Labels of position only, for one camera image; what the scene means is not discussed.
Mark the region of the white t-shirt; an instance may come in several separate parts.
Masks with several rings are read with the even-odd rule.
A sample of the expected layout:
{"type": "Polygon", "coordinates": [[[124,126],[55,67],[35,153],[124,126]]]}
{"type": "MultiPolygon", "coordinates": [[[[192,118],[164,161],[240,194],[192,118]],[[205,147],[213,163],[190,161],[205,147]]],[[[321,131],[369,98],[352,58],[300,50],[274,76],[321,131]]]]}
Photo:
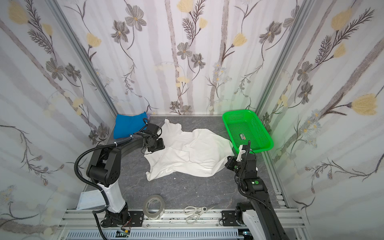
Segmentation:
{"type": "Polygon", "coordinates": [[[174,172],[208,178],[225,167],[228,157],[233,157],[233,144],[208,129],[184,132],[181,124],[168,119],[162,126],[165,148],[149,153],[145,158],[150,164],[147,180],[153,181],[174,172]]]}

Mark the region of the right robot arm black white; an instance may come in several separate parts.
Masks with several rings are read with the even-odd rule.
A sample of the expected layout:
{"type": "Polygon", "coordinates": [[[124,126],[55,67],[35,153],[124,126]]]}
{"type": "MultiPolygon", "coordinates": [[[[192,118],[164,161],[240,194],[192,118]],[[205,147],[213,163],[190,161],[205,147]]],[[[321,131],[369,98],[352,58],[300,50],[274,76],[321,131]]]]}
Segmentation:
{"type": "Polygon", "coordinates": [[[237,204],[236,222],[246,226],[255,240],[288,240],[267,186],[258,176],[257,156],[251,149],[251,142],[241,145],[236,157],[229,156],[225,167],[235,173],[239,193],[249,200],[237,204]]]}

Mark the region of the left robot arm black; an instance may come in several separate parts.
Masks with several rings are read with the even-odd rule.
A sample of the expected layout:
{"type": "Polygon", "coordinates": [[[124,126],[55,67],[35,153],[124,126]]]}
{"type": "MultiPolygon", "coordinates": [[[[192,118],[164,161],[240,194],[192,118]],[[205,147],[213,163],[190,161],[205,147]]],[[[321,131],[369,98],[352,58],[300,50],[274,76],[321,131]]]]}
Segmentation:
{"type": "Polygon", "coordinates": [[[124,227],[131,223],[132,216],[119,187],[121,160],[136,149],[147,150],[149,154],[165,148],[161,138],[162,128],[143,118],[144,126],[126,140],[91,148],[76,159],[74,173],[86,185],[96,188],[105,204],[100,210],[93,210],[97,228],[103,240],[102,228],[124,227]]]}

